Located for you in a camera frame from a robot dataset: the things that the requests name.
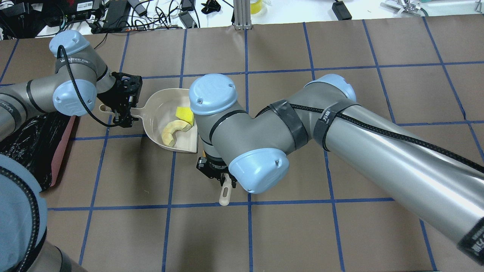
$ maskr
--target black tape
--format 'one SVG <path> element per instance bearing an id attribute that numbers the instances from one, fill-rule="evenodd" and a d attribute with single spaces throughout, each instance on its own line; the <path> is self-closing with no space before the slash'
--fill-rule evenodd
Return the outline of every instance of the black tape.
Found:
<path id="1" fill-rule="evenodd" d="M 484 265 L 484 217 L 460 240 L 457 248 L 479 265 Z"/>
<path id="2" fill-rule="evenodd" d="M 67 57 L 67 60 L 69 61 L 70 64 L 86 65 L 96 73 L 96 66 L 94 65 L 94 63 L 90 62 L 89 60 L 85 60 L 85 59 L 82 59 L 82 58 L 73 58 L 73 57 Z M 65 65 L 67 65 L 67 61 L 65 61 L 65 58 L 57 59 L 56 60 L 56 71 L 55 71 L 55 73 L 57 74 L 59 69 L 61 67 L 65 66 Z"/>
<path id="3" fill-rule="evenodd" d="M 72 272 L 72 263 L 69 256 L 67 256 L 62 250 L 56 247 L 57 250 L 60 252 L 60 256 L 62 257 L 61 261 L 62 264 L 60 265 L 59 272 Z"/>
<path id="4" fill-rule="evenodd" d="M 25 104 L 24 104 L 24 103 L 23 103 L 23 102 L 22 102 L 20 99 L 16 98 L 15 96 L 13 96 L 13 95 L 11 95 L 11 94 L 4 93 L 4 92 L 0 92 L 0 94 L 3 94 L 3 95 L 6 95 L 6 96 L 9 96 L 9 97 L 11 97 L 11 98 L 13 98 L 13 99 L 17 100 L 17 102 L 18 102 L 19 104 L 21 104 L 21 105 L 22 105 L 22 108 L 24 108 L 24 111 L 25 111 L 25 116 L 27 117 L 27 116 L 29 115 L 29 112 L 27 111 L 27 107 L 25 106 Z"/>
<path id="5" fill-rule="evenodd" d="M 296 150 L 307 144 L 309 136 L 307 135 L 306 128 L 289 102 L 283 99 L 269 104 L 269 107 L 286 124 L 289 131 L 291 131 Z"/>
<path id="6" fill-rule="evenodd" d="M 211 143 L 209 143 L 209 142 L 205 141 L 205 140 L 204 140 L 202 137 L 200 137 L 200 140 L 202 140 L 202 142 L 204 142 L 205 144 L 207 144 L 207 145 L 209 145 L 209 146 L 213 146 L 213 144 L 211 144 Z"/>
<path id="7" fill-rule="evenodd" d="M 103 79 L 103 77 L 104 77 L 106 74 L 107 74 L 107 65 L 106 65 L 106 69 L 104 69 L 103 74 L 102 74 L 102 75 L 100 75 L 100 76 L 99 76 L 99 77 L 96 79 L 96 81 L 99 81 L 99 80 Z"/>
<path id="8" fill-rule="evenodd" d="M 3 99 L 0 99 L 0 107 L 8 111 L 10 115 L 14 118 L 15 130 L 17 130 L 19 126 L 22 124 L 22 116 L 20 115 L 20 112 L 13 104 Z"/>
<path id="9" fill-rule="evenodd" d="M 32 104 L 32 106 L 34 106 L 35 109 L 37 109 L 38 111 L 42 112 L 42 113 L 47 113 L 46 111 L 43 111 L 39 105 L 37 105 L 37 103 L 34 101 L 33 97 L 32 97 L 32 90 L 30 89 L 30 84 L 32 83 L 32 80 L 27 82 L 27 96 L 29 97 L 29 100 L 30 100 L 30 103 Z"/>
<path id="10" fill-rule="evenodd" d="M 212 129 L 210 130 L 210 135 L 209 135 L 210 142 L 212 142 L 213 133 L 215 132 L 215 129 L 217 129 L 217 127 L 220 125 L 220 123 L 222 123 L 225 119 L 227 119 L 230 116 L 237 114 L 237 113 L 247 113 L 247 112 L 244 111 L 244 110 L 241 110 L 241 109 L 231 111 L 229 113 L 226 113 L 224 116 L 220 117 L 219 120 L 217 120 L 217 122 L 215 122 L 215 124 L 213 124 Z"/>
<path id="11" fill-rule="evenodd" d="M 328 130 L 331 126 L 331 124 L 334 121 L 334 118 L 336 118 L 336 115 L 343 110 L 354 106 L 354 105 L 359 105 L 358 103 L 351 101 L 349 99 L 344 99 L 336 102 L 335 104 L 327 107 L 321 116 L 316 121 L 316 125 L 314 126 L 314 131 L 313 131 L 313 138 L 318 143 L 324 150 L 328 151 L 328 148 L 326 147 L 326 135 L 328 133 Z"/>

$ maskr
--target white dustpan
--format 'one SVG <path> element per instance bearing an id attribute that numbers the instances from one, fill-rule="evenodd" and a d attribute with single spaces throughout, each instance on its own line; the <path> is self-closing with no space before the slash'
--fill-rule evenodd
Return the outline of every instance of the white dustpan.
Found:
<path id="1" fill-rule="evenodd" d="M 143 128 L 148 137 L 160 147 L 175 151 L 175 152 L 197 152 L 198 130 L 197 124 L 187 131 L 177 131 L 173 137 L 176 139 L 174 147 L 169 147 L 163 144 L 161 140 L 161 132 L 165 126 L 178 118 L 175 116 L 178 106 L 189 107 L 190 100 L 188 98 L 188 89 L 164 89 L 152 94 L 144 107 L 131 108 L 131 115 L 143 120 Z M 102 112 L 106 111 L 104 104 L 99 106 Z"/>

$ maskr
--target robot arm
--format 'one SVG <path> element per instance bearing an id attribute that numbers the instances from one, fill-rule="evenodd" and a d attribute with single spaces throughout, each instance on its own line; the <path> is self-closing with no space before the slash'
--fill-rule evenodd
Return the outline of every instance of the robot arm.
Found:
<path id="1" fill-rule="evenodd" d="M 484 264 L 484 167 L 415 144 L 417 136 L 356 104 L 342 77 L 310 82 L 254 119 L 226 76 L 197 79 L 189 95 L 208 165 L 226 163 L 249 193 L 276 185 L 286 155 L 313 138 Z"/>
<path id="2" fill-rule="evenodd" d="M 67 60 L 59 51 L 60 45 L 65 48 Z M 87 114 L 75 92 L 67 62 L 87 108 L 94 109 L 97 96 L 118 116 L 128 116 L 123 127 L 131 126 L 136 119 L 129 115 L 127 104 L 136 106 L 141 77 L 112 73 L 89 42 L 75 30 L 56 35 L 49 48 L 57 56 L 54 75 L 0 89 L 0 140 L 37 115 L 54 111 L 68 116 Z"/>
<path id="3" fill-rule="evenodd" d="M 117 119 L 124 116 L 119 122 L 115 118 L 117 125 L 132 126 L 137 119 L 131 116 L 130 108 L 138 102 L 141 77 L 111 72 L 75 30 L 56 35 L 49 48 L 57 55 L 54 75 L 0 89 L 0 141 L 37 115 L 54 111 L 85 115 L 85 107 L 94 109 L 96 97 L 115 112 Z M 13 267 L 15 271 L 67 271 L 74 267 L 74 271 L 85 271 L 44 242 L 47 205 L 39 196 L 41 188 L 27 169 L 1 154 L 0 188 L 0 271 Z"/>

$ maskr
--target banana peel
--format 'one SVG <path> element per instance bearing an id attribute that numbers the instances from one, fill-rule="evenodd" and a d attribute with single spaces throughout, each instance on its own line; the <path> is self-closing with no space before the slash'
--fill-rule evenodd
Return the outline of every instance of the banana peel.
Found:
<path id="1" fill-rule="evenodd" d="M 192 128 L 192 125 L 190 125 L 188 122 L 183 121 L 183 120 L 174 120 L 169 122 L 163 131 L 161 132 L 161 140 L 163 141 L 163 144 L 169 147 L 174 147 L 176 140 L 173 137 L 173 134 L 177 132 L 178 130 L 181 130 L 183 132 L 187 132 Z"/>

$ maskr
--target cables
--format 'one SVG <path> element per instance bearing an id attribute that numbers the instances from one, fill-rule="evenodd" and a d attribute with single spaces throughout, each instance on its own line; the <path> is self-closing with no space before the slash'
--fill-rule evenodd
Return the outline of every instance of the cables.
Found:
<path id="1" fill-rule="evenodd" d="M 296 104 L 290 104 L 294 109 L 301 109 L 301 110 L 306 110 L 306 111 L 312 111 L 312 112 L 317 112 L 317 113 L 323 113 L 324 110 L 323 109 L 320 109 L 320 108 L 313 108 L 313 107 L 308 107 L 308 106 L 302 106 L 302 105 L 296 105 Z M 268 111 L 270 108 L 267 106 L 265 108 L 263 108 L 259 113 L 257 113 L 256 115 L 256 118 L 257 116 L 261 115 L 262 113 Z M 380 135 L 383 135 L 383 136 L 387 136 L 387 137 L 390 137 L 390 138 L 393 138 L 393 139 L 397 139 L 397 140 L 401 140 L 401 141 L 405 141 L 405 142 L 408 142 L 408 143 L 412 143 L 412 144 L 415 144 L 415 145 L 418 145 L 418 146 L 421 146 L 421 147 L 424 147 L 426 149 L 429 149 L 429 150 L 432 150 L 434 152 L 437 152 L 439 154 L 442 154 L 444 156 L 447 156 L 453 160 L 456 160 L 464 165 L 467 165 L 469 166 L 470 168 L 474 169 L 474 170 L 477 170 L 481 173 L 484 173 L 484 167 L 467 159 L 467 158 L 464 158 L 460 155 L 457 155 L 455 154 L 454 152 L 452 151 L 449 151 L 447 149 L 444 149 L 442 147 L 439 147 L 439 146 L 436 146 L 434 144 L 431 144 L 431 143 L 428 143 L 428 142 L 425 142 L 425 141 L 422 141 L 422 140 L 419 140 L 419 139 L 416 139 L 416 138 L 413 138 L 413 137 L 410 137 L 410 136 L 407 136 L 407 135 L 403 135 L 403 134 L 399 134 L 399 133 L 395 133 L 395 132 L 392 132 L 392 131 L 389 131 L 389 130 L 385 130 L 385 129 L 382 129 L 382 128 L 378 128 L 378 127 L 375 127 L 375 126 L 372 126 L 370 124 L 367 124 L 367 123 L 364 123 L 360 120 L 357 120 L 355 118 L 352 118 L 348 115 L 345 115 L 343 113 L 337 113 L 336 114 L 336 117 L 339 117 L 343 120 L 346 120 L 346 121 L 349 121 L 363 129 L 366 129 L 366 130 L 369 130 L 371 132 L 374 132 L 374 133 L 377 133 L 377 134 L 380 134 Z"/>
<path id="2" fill-rule="evenodd" d="M 198 18 L 197 9 L 196 9 L 196 8 L 194 8 L 193 10 L 195 11 L 195 15 L 197 16 L 197 23 L 198 23 L 198 27 L 200 27 L 200 19 Z"/>
<path id="3" fill-rule="evenodd" d="M 82 99 L 81 93 L 79 92 L 79 88 L 77 87 L 76 80 L 74 79 L 74 75 L 72 74 L 71 70 L 71 65 L 69 64 L 69 60 L 67 59 L 67 52 L 65 51 L 65 48 L 63 45 L 60 45 L 59 48 L 57 49 L 57 58 L 59 59 L 61 57 L 61 53 L 63 56 L 66 58 L 66 67 L 67 67 L 67 72 L 69 73 L 69 77 L 72 81 L 72 85 L 74 86 L 74 90 L 76 91 L 77 97 L 79 98 L 79 101 L 81 102 L 83 108 L 87 111 L 87 113 L 94 119 L 96 122 L 100 123 L 101 125 L 105 127 L 116 127 L 121 125 L 129 115 L 129 110 L 131 109 L 131 102 L 128 103 L 128 109 L 126 113 L 124 114 L 123 118 L 119 122 L 115 122 L 113 124 L 106 124 L 103 121 L 99 120 L 95 115 L 89 110 L 88 106 L 84 102 L 84 99 Z"/>
<path id="4" fill-rule="evenodd" d="M 24 272 L 24 271 L 27 271 L 27 269 L 29 269 L 29 267 L 26 266 L 26 263 L 30 258 L 32 258 L 32 254 L 33 254 L 35 245 L 37 243 L 37 239 L 39 237 L 39 228 L 40 228 L 39 205 L 37 203 L 37 198 L 35 197 L 34 192 L 22 178 L 20 178 L 15 173 L 3 167 L 0 167 L 0 175 L 5 176 L 9 178 L 11 181 L 13 181 L 22 190 L 22 192 L 25 193 L 25 196 L 27 197 L 30 205 L 30 212 L 32 216 L 32 232 L 30 233 L 29 243 L 27 245 L 27 250 L 25 252 L 25 255 L 22 261 L 20 261 L 19 265 L 17 265 L 16 267 L 17 272 Z"/>
<path id="5" fill-rule="evenodd" d="M 104 35 L 103 40 L 94 47 L 94 50 L 96 50 L 98 46 L 100 46 L 103 42 L 105 42 L 107 40 L 107 35 L 108 35 L 108 33 L 106 33 L 106 35 Z"/>

